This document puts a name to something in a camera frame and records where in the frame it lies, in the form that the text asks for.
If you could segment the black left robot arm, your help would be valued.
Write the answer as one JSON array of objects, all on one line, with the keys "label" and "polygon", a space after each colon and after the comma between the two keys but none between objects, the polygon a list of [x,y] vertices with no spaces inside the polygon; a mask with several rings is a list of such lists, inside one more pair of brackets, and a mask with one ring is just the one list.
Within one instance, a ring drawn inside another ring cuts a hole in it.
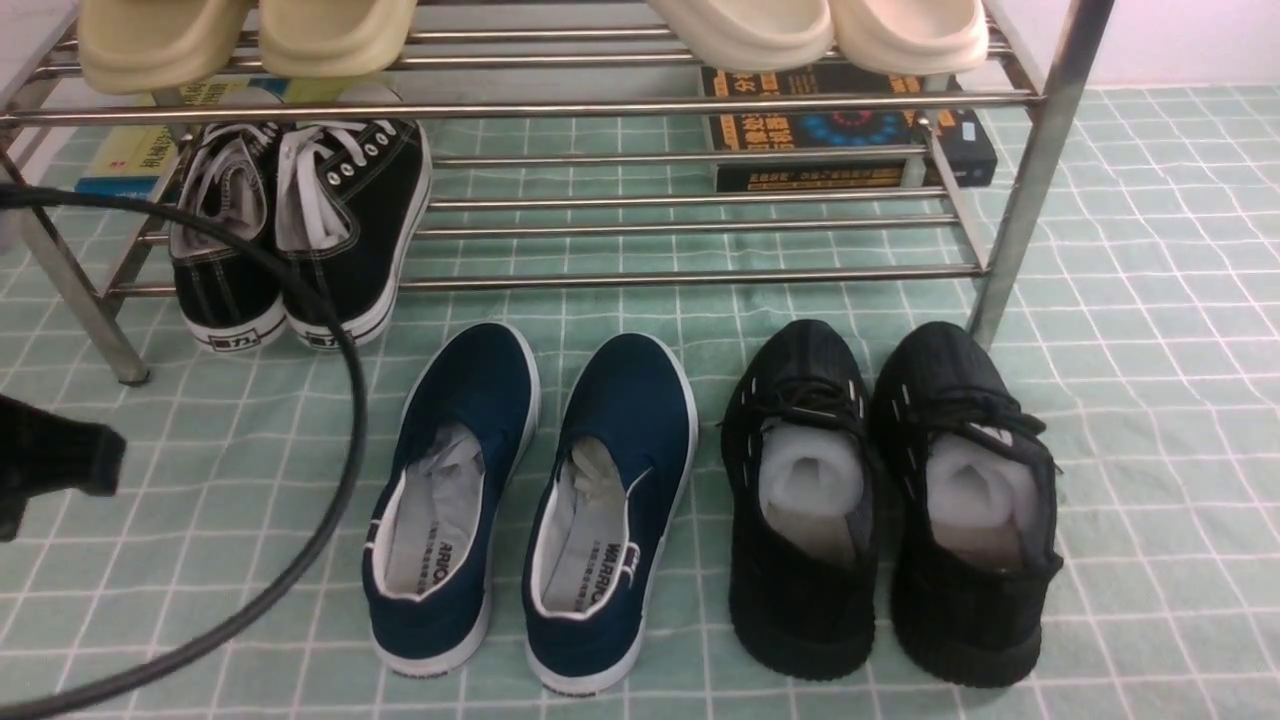
[{"label": "black left robot arm", "polygon": [[125,438],[105,424],[59,416],[3,396],[1,542],[17,538],[32,498],[72,489],[113,497],[125,450]]}]

